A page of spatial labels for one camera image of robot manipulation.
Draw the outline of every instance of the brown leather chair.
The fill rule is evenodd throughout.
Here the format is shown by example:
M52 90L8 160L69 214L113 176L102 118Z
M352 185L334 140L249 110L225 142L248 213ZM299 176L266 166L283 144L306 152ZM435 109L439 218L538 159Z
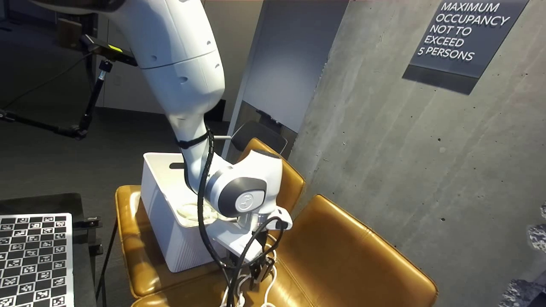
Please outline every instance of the brown leather chair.
M398 250L320 195L283 236L276 267L268 301L277 307L430 307L438 295L434 282ZM253 291L243 287L245 305L260 306L270 281L271 276ZM143 297L133 307L219 306L224 289L216 271Z
M270 149L258 139L252 139L241 159L246 157L252 149L275 153L273 149ZM291 212L301 195L304 185L303 177L286 160L283 160L281 189L277 196L277 203ZM156 293L181 282L218 271L218 267L214 262L179 273L169 271L157 244L150 220L140 197L138 197L139 193L140 186L121 186L116 191L117 221L119 224L117 229L121 239L130 290L135 298Z

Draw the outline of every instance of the black table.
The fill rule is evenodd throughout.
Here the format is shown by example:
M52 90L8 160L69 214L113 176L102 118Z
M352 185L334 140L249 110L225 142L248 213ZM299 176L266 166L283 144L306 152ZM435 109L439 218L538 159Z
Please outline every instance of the black table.
M84 220L81 197L77 193L0 200L0 215L4 214L72 214L73 222ZM93 271L87 232L73 232L74 302L76 307L96 307Z

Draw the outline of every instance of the maximum occupancy sign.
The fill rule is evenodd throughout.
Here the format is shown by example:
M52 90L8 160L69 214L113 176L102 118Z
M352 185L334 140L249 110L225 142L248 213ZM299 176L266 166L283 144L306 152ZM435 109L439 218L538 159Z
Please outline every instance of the maximum occupancy sign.
M409 64L479 78L527 2L440 3Z

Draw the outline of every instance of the checkerboard pattern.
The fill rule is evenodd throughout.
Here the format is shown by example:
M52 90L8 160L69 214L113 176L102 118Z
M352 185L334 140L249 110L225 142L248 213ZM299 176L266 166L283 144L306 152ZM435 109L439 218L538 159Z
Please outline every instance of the checkerboard pattern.
M0 307L73 307L72 216L0 215Z

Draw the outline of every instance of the dark gray carpet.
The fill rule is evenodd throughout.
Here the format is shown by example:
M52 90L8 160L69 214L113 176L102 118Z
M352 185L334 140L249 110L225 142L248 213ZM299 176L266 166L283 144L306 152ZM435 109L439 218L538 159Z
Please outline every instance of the dark gray carpet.
M56 74L81 56L54 47L51 33L24 27L0 32L0 107L3 101ZM71 125L84 110L89 92L81 64L21 99L13 111L57 125ZM215 133L225 134L225 124L214 124L211 128ZM18 123L0 122L0 199L80 193L84 213L102 216L104 228L97 234L106 249L115 220L114 192L121 185L140 184L142 156L151 151L177 152L174 134L163 115L99 109L88 137L82 141ZM97 258L97 276L103 258ZM106 288L109 306L132 304L118 239L106 271Z

